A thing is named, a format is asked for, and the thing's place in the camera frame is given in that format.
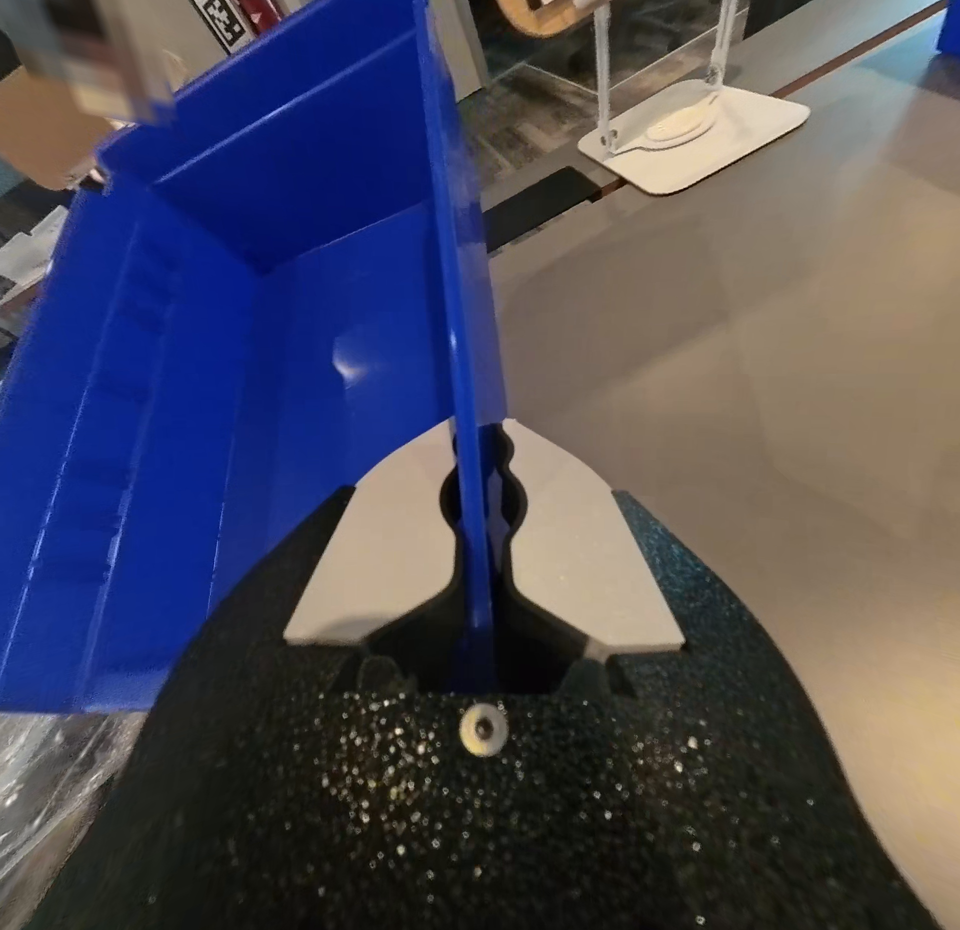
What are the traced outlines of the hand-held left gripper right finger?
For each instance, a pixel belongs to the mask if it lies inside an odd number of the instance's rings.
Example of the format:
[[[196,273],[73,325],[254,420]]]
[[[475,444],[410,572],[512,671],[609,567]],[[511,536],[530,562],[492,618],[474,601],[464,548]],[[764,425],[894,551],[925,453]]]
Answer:
[[[507,545],[521,604],[573,652],[680,650],[680,626],[606,481],[515,419],[502,432],[521,505]]]

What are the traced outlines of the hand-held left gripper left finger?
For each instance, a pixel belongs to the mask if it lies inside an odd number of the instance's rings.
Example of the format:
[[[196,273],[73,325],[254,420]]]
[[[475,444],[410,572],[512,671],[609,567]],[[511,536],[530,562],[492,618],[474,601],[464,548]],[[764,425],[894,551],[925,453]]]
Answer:
[[[453,581],[461,505],[452,418],[363,476],[283,632],[292,646],[356,647]]]

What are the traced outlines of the clear plastic bag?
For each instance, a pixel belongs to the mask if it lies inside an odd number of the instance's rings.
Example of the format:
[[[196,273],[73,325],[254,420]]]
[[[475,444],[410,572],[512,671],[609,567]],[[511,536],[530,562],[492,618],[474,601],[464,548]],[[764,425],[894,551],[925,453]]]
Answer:
[[[144,712],[1,716],[1,927],[23,928],[98,814]]]

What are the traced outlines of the instruction sheet on stand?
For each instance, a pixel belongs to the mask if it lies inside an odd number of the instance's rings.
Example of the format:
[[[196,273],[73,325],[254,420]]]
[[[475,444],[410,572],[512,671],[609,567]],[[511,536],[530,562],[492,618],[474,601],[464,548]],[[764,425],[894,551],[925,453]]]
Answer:
[[[546,39],[592,16],[596,129],[579,152],[620,180],[654,196],[682,192],[804,125],[810,108],[726,83],[739,0],[721,0],[705,77],[673,84],[618,116],[611,101],[611,4],[558,0],[540,10],[527,0],[496,0],[520,33]]]

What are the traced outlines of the cardboard box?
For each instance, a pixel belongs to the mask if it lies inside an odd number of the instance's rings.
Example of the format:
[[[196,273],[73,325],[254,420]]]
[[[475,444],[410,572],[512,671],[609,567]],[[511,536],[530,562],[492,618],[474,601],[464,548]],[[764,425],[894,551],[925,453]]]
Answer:
[[[1,156],[49,191],[70,189],[97,164],[112,124],[78,108],[66,84],[18,67],[1,82]]]

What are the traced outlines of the grey door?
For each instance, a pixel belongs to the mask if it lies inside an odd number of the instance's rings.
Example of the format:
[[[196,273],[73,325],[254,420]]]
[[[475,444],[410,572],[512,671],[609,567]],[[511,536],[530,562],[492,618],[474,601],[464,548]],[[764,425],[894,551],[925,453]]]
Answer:
[[[429,0],[456,101],[486,88],[489,70],[469,0]]]

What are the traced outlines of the printed marker sign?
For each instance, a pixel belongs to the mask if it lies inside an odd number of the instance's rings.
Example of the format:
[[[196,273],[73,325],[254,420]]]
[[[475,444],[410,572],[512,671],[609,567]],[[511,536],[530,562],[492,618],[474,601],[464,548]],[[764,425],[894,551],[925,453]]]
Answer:
[[[225,54],[232,56],[256,37],[247,16],[236,0],[188,0]]]

